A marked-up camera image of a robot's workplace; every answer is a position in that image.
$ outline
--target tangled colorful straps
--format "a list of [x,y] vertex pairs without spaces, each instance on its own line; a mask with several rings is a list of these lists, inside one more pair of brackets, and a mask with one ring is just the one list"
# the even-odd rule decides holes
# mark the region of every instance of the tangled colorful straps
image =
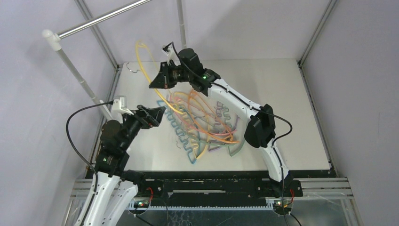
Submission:
[[[211,113],[205,110],[197,98]],[[221,102],[216,103],[214,112],[209,104],[193,90],[189,94],[175,92],[167,99],[175,109],[183,113],[178,114],[171,108],[165,111],[191,164],[206,153],[206,150],[214,152],[226,147],[229,155],[234,156],[242,149],[244,140],[241,142],[234,140],[239,117],[236,115],[233,126],[230,110]],[[158,100],[157,104],[167,106],[163,100]]]

